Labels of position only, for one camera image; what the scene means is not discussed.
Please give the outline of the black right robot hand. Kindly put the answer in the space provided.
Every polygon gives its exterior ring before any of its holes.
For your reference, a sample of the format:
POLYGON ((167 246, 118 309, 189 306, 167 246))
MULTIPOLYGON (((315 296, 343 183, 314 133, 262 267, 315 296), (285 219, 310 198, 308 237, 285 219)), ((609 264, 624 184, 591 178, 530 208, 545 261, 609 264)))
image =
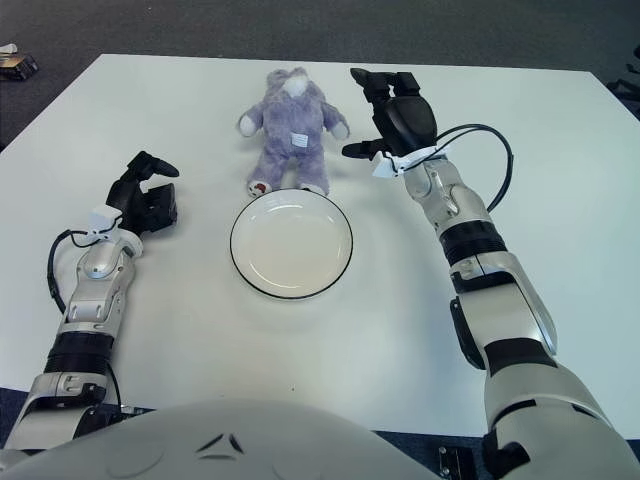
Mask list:
POLYGON ((372 119, 381 137, 345 145, 343 156, 372 160, 382 151, 404 157, 436 144, 433 110, 420 95, 420 86, 412 73, 351 68, 350 74, 372 106, 372 119))

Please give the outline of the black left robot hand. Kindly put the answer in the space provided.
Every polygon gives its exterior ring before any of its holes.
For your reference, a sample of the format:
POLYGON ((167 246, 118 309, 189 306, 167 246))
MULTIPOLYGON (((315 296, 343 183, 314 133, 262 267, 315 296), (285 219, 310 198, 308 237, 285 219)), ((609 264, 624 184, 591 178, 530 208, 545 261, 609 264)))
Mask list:
POLYGON ((153 175, 177 178, 179 171, 170 163, 140 151, 112 184, 106 199, 108 206, 121 212, 119 227, 138 236, 169 227, 177 220, 173 183, 142 191, 141 183, 153 175))

